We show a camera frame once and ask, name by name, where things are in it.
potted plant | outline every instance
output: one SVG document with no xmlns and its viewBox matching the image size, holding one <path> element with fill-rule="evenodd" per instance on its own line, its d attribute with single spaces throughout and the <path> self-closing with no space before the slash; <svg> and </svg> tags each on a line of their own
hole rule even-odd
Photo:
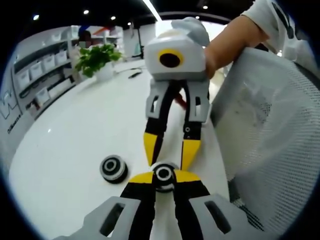
<svg viewBox="0 0 320 240">
<path fill-rule="evenodd" d="M 113 76 L 112 61 L 117 61 L 122 56 L 113 44 L 93 46 L 91 49 L 81 48 L 80 54 L 75 68 L 88 78 L 95 74 L 98 80 L 110 79 Z"/>
</svg>

white desk surface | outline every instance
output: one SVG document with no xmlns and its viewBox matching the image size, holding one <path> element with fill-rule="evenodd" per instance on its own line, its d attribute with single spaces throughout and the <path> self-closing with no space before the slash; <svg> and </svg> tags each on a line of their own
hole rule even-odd
<svg viewBox="0 0 320 240">
<path fill-rule="evenodd" d="M 123 63 L 130 69 L 144 61 Z M 99 172 L 109 155 L 121 156 L 129 177 L 150 170 L 143 133 L 146 98 L 151 76 L 134 70 L 108 81 L 90 78 L 59 98 L 32 125 L 13 158 L 9 185 L 22 212 L 45 238 L 69 236 L 84 217 L 110 196 L 119 196 L 127 184 L 107 183 Z M 159 161 L 181 159 L 185 111 L 172 104 Z M 227 177 L 211 122 L 202 129 L 202 145 L 190 168 L 210 193 L 229 199 Z M 151 240 L 181 239 L 174 217 L 172 194 L 157 193 Z"/>
</svg>

mesh chair back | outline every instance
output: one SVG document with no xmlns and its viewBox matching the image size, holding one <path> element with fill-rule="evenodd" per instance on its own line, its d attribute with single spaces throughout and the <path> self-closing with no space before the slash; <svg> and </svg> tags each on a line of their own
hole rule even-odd
<svg viewBox="0 0 320 240">
<path fill-rule="evenodd" d="M 212 103 L 230 200 L 258 229 L 282 235 L 315 187 L 319 82 L 287 59 L 247 48 Z"/>
</svg>

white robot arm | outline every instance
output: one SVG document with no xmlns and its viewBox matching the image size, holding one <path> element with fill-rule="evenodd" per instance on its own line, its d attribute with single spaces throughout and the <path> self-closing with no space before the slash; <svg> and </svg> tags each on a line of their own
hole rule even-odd
<svg viewBox="0 0 320 240">
<path fill-rule="evenodd" d="M 210 41 L 205 27 L 195 18 L 173 20 L 171 25 L 173 29 L 159 35 L 144 48 L 145 64 L 153 78 L 146 101 L 148 122 L 144 147 L 151 166 L 161 149 L 171 103 L 183 88 L 187 109 L 181 169 L 187 170 L 200 147 L 202 123 L 206 122 L 210 109 L 203 49 Z"/>
</svg>

white sleeve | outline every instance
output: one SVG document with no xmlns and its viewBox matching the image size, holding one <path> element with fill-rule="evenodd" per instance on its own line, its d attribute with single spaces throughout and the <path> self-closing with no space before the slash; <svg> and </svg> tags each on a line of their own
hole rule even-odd
<svg viewBox="0 0 320 240">
<path fill-rule="evenodd" d="M 255 0 L 253 5 L 241 15 L 250 18 L 256 25 L 258 25 L 268 36 L 267 41 L 275 49 L 279 46 L 279 31 L 278 23 L 275 15 L 271 9 L 271 1 Z"/>
</svg>

